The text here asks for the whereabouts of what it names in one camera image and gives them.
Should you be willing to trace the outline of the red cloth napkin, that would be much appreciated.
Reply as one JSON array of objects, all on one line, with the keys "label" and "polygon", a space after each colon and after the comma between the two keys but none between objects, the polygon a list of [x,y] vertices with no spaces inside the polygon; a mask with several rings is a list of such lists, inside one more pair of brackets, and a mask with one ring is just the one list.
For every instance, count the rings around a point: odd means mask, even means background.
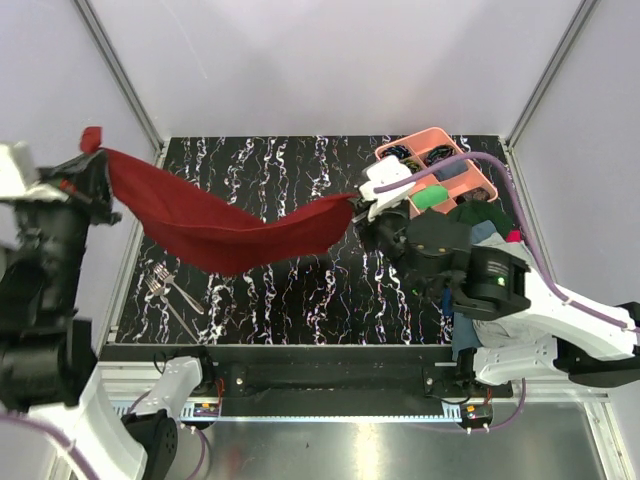
[{"label": "red cloth napkin", "polygon": [[344,236],[353,194],[316,199],[274,223],[226,203],[186,180],[107,148],[114,196],[146,236],[183,263],[225,276],[295,257],[326,253]]}]

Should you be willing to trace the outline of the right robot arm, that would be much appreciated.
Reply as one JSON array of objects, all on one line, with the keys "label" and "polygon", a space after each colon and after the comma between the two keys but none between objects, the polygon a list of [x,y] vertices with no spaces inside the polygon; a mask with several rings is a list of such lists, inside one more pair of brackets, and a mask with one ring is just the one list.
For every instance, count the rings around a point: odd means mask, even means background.
[{"label": "right robot arm", "polygon": [[389,260],[402,286],[421,297],[450,288],[455,312],[543,333],[527,343],[460,352],[453,374],[460,393],[472,397],[488,385],[548,375],[595,388],[638,380],[638,303],[602,305],[558,286],[544,267],[473,245],[468,225],[434,210],[411,216],[411,190],[426,174],[394,156],[363,175],[353,222],[363,246]]}]

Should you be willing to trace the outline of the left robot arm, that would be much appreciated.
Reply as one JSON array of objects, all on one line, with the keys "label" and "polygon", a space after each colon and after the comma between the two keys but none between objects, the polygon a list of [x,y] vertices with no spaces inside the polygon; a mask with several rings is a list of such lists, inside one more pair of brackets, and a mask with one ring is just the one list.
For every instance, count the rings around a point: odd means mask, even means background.
[{"label": "left robot arm", "polygon": [[163,479],[178,451],[178,421],[216,372],[195,356],[168,360],[153,388],[119,415],[104,388],[91,324],[76,296],[93,225],[112,225],[110,154],[87,146],[37,167],[23,143],[1,147],[1,200],[19,244],[1,253],[2,420],[44,436],[80,479]]}]

